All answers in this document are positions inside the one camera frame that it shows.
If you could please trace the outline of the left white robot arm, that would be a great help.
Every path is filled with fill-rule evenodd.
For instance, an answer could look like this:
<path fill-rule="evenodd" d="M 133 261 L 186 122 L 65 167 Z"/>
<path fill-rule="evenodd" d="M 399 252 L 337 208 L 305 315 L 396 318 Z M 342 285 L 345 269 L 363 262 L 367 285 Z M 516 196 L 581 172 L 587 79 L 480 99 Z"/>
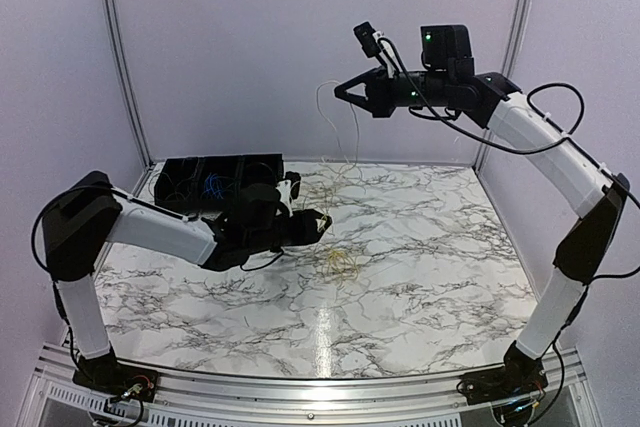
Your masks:
<path fill-rule="evenodd" d="M 294 185 L 253 184 L 215 219 L 188 216 L 116 188 L 92 171 L 51 199 L 31 228 L 36 264 L 53 284 L 56 306 L 69 328 L 77 368 L 106 392 L 125 385 L 93 280 L 106 244 L 138 247 L 182 259 L 213 272 L 244 267 L 257 254 L 277 257 L 287 247 L 317 244 L 332 218 L 314 209 L 295 210 Z"/>

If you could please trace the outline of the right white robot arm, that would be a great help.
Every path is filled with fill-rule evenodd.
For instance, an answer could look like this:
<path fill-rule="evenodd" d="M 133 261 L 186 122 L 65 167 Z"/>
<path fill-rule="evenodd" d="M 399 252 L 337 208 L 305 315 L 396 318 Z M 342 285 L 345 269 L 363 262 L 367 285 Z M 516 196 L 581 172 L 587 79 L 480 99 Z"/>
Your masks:
<path fill-rule="evenodd" d="M 449 128 L 466 115 L 494 135 L 485 146 L 527 158 L 577 216 L 556 249 L 554 271 L 538 305 L 496 372 L 496 387 L 515 395 L 540 371 L 542 357 L 580 311 L 589 287 L 604 279 L 599 267 L 633 196 L 629 183 L 597 163 L 571 130 L 535 107 L 531 93 L 500 73 L 476 73 L 465 26 L 422 27 L 420 71 L 407 70 L 393 42 L 369 23 L 353 32 L 365 56 L 380 65 L 338 85 L 336 98 L 375 118 L 406 108 Z"/>

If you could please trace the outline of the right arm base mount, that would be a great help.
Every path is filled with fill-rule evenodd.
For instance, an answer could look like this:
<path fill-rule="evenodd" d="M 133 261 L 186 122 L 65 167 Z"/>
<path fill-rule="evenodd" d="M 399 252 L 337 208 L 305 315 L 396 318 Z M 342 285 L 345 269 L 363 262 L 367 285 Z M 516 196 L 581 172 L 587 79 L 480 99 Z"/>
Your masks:
<path fill-rule="evenodd" d="M 505 366 L 486 368 L 463 374 L 456 391 L 465 397 L 468 405 L 497 402 L 542 393 L 548 380 L 542 367 L 535 368 L 527 377 L 509 371 Z"/>

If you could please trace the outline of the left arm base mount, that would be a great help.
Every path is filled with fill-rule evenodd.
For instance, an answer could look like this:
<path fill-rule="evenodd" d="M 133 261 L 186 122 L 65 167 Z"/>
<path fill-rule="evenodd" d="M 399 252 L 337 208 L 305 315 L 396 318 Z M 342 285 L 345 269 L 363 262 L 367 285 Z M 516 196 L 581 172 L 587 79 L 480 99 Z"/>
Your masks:
<path fill-rule="evenodd" d="M 109 394 L 116 401 L 152 402 L 159 373 L 152 369 L 118 363 L 115 367 L 100 366 L 92 372 L 88 367 L 76 370 L 72 381 L 81 387 Z"/>

